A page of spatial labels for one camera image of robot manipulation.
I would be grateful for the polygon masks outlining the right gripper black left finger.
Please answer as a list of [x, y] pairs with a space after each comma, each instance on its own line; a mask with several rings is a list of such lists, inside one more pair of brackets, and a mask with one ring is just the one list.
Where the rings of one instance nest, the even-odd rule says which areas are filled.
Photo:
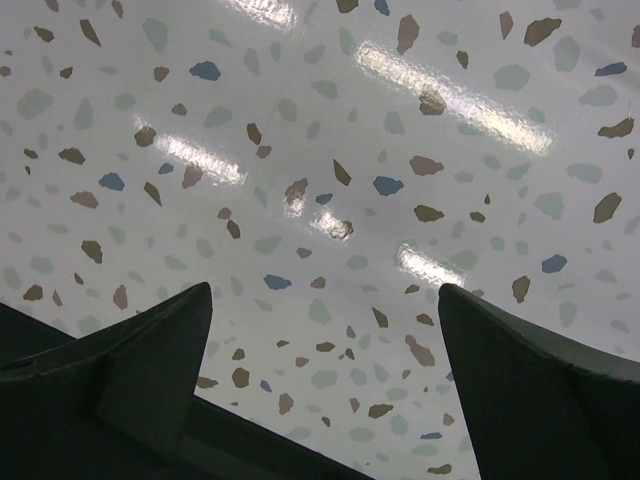
[[3, 306], [2, 477], [177, 477], [211, 319], [204, 282], [78, 339]]

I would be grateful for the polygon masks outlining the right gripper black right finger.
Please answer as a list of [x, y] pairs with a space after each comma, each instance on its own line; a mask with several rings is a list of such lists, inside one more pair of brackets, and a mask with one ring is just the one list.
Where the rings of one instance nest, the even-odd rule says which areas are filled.
[[638, 478], [637, 362], [453, 284], [438, 314], [482, 478]]

